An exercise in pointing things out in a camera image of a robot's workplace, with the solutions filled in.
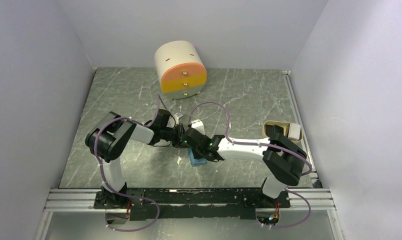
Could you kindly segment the blue leather card holder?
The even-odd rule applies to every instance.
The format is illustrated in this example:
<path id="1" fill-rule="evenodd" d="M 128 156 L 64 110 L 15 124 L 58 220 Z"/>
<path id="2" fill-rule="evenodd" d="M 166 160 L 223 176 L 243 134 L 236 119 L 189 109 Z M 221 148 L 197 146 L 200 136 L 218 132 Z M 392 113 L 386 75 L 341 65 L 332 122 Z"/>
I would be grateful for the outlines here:
<path id="1" fill-rule="evenodd" d="M 205 158 L 195 158 L 193 150 L 191 148 L 188 148 L 188 157 L 189 157 L 189 161 L 192 167 L 198 167 L 198 166 L 202 166 L 202 165 L 206 165 L 208 163 L 208 161 Z"/>

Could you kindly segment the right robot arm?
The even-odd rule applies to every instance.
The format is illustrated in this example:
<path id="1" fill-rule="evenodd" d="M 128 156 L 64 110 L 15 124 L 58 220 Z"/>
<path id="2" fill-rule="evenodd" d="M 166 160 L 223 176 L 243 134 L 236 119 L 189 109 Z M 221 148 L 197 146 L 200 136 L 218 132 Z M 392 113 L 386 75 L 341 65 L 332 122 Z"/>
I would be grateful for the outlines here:
<path id="1" fill-rule="evenodd" d="M 272 174 L 263 181 L 258 197 L 264 207 L 276 203 L 285 188 L 297 186 L 305 175 L 304 167 L 311 166 L 307 154 L 280 132 L 260 139 L 229 138 L 225 135 L 209 138 L 190 127 L 182 135 L 182 141 L 191 148 L 195 159 L 263 162 Z"/>

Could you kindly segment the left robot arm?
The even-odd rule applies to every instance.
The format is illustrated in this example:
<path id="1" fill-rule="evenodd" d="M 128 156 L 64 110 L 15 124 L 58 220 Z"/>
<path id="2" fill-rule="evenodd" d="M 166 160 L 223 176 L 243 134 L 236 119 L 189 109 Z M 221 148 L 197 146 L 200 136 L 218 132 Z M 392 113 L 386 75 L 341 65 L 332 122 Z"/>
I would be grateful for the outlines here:
<path id="1" fill-rule="evenodd" d="M 178 148 L 184 131 L 178 118 L 166 109 L 159 109 L 146 123 L 108 112 L 85 138 L 90 153 L 100 159 L 105 179 L 101 191 L 107 196 L 107 201 L 115 208 L 127 203 L 127 184 L 119 158 L 130 140 L 153 147 L 165 142 L 167 147 Z"/>

